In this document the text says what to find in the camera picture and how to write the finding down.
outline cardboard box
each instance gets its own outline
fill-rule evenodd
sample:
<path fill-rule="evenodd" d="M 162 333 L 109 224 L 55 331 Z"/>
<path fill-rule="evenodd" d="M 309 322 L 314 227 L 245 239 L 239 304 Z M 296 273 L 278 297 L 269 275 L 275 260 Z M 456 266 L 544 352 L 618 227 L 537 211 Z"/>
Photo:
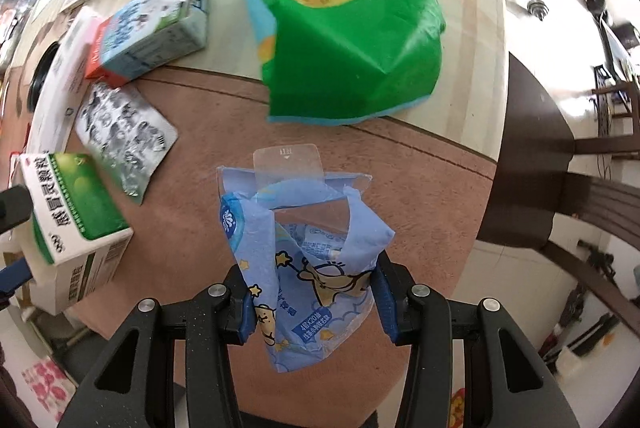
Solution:
<path fill-rule="evenodd" d="M 15 183 L 33 200 L 31 219 L 14 229 L 31 301 L 56 315 L 111 280 L 133 231 L 86 154 L 22 154 Z"/>
<path fill-rule="evenodd" d="M 89 49 L 104 19 L 83 7 L 60 42 L 33 113 L 26 152 L 65 151 L 89 81 L 84 78 Z"/>
<path fill-rule="evenodd" d="M 121 87 L 207 43 L 209 0 L 133 0 L 98 28 L 86 69 Z"/>

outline barcode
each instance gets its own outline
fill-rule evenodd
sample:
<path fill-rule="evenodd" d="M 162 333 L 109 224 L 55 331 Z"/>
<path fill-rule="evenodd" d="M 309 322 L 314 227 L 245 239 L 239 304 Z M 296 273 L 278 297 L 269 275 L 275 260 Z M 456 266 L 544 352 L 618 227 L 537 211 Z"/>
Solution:
<path fill-rule="evenodd" d="M 62 65 L 62 55 L 61 54 L 57 54 L 55 56 L 55 60 L 53 62 L 53 65 L 51 66 L 51 70 L 53 71 L 53 74 L 58 74 L 58 70 L 60 69 L 61 65 Z"/>
<path fill-rule="evenodd" d="M 110 260 L 115 259 L 116 257 L 119 257 L 124 251 L 124 248 L 126 246 L 127 246 L 127 239 L 111 245 L 111 248 L 109 248 L 109 251 L 107 251 L 107 256 L 104 258 L 104 263 L 106 264 Z"/>
<path fill-rule="evenodd" d="M 73 301 L 78 297 L 78 288 L 80 286 L 80 278 L 82 275 L 83 265 L 79 265 L 76 267 L 71 273 L 71 280 L 69 281 L 69 302 Z"/>
<path fill-rule="evenodd" d="M 82 28 L 82 23 L 80 21 L 76 20 L 74 24 L 74 26 L 71 26 L 71 29 L 69 30 L 69 36 L 66 39 L 67 49 L 71 49 L 71 44 L 76 39 L 76 34 L 78 34 L 78 31 L 80 30 L 80 28 Z"/>

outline logo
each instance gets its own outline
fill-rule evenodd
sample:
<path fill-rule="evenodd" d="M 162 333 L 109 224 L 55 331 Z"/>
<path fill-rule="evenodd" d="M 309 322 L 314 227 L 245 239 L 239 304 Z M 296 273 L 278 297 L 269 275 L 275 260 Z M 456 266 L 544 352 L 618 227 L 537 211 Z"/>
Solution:
<path fill-rule="evenodd" d="M 233 194 L 220 199 L 220 224 L 225 230 L 231 251 L 235 253 L 244 231 L 244 214 L 242 205 Z"/>
<path fill-rule="evenodd" d="M 231 212 L 231 208 L 223 201 L 220 206 L 220 222 L 225 229 L 226 239 L 229 240 L 236 233 L 236 218 Z"/>

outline tissue pack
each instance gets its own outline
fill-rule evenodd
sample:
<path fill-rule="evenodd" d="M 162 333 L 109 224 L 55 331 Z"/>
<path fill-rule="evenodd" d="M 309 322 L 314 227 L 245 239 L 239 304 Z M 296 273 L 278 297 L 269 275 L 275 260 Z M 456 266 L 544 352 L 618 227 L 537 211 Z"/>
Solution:
<path fill-rule="evenodd" d="M 271 363 L 289 372 L 328 357 L 361 325 L 394 232 L 361 200 L 370 176 L 263 176 L 218 169 L 220 222 Z"/>

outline silver blister pack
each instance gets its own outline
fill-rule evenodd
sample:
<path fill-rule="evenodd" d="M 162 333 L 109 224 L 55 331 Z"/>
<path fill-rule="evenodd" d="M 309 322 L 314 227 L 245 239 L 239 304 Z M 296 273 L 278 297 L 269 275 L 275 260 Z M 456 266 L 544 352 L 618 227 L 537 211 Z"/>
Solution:
<path fill-rule="evenodd" d="M 76 134 L 123 192 L 140 204 L 151 175 L 178 138 L 175 127 L 131 85 L 95 82 L 76 120 Z"/>

